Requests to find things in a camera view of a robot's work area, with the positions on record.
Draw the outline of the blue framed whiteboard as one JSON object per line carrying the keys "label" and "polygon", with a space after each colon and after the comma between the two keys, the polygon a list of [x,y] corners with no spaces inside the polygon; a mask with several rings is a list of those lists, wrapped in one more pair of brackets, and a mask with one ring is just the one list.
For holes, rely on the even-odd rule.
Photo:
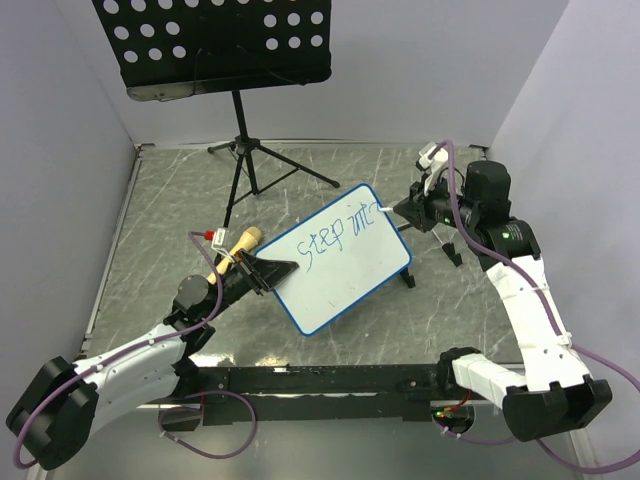
{"label": "blue framed whiteboard", "polygon": [[304,336],[312,336],[400,274],[411,252],[367,183],[280,234],[256,251],[298,268],[275,296]]}

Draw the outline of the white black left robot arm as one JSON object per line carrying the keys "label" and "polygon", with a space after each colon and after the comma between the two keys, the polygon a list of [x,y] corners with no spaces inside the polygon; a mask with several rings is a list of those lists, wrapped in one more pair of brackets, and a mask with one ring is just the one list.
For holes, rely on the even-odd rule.
{"label": "white black left robot arm", "polygon": [[6,418],[16,437],[14,465],[28,468],[21,459],[27,450],[34,464],[54,470],[129,411],[153,400],[192,398],[199,369],[191,357],[214,335],[211,321],[249,292],[272,291],[298,268],[294,261],[240,250],[214,282],[201,275],[184,278],[169,315],[148,333],[91,358],[46,362]]}

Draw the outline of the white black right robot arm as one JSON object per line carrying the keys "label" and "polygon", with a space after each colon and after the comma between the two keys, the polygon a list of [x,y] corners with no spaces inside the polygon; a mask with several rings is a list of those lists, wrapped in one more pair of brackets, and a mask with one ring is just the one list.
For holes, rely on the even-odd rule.
{"label": "white black right robot arm", "polygon": [[394,213],[428,232],[458,228],[506,310],[522,356],[517,374],[473,347],[441,354],[436,384],[448,398],[466,391],[499,407],[520,441],[582,429],[612,400],[579,357],[546,283],[541,250],[531,227],[510,213],[511,177],[493,161],[468,165],[460,189],[450,188],[441,161],[419,160],[421,173]]}

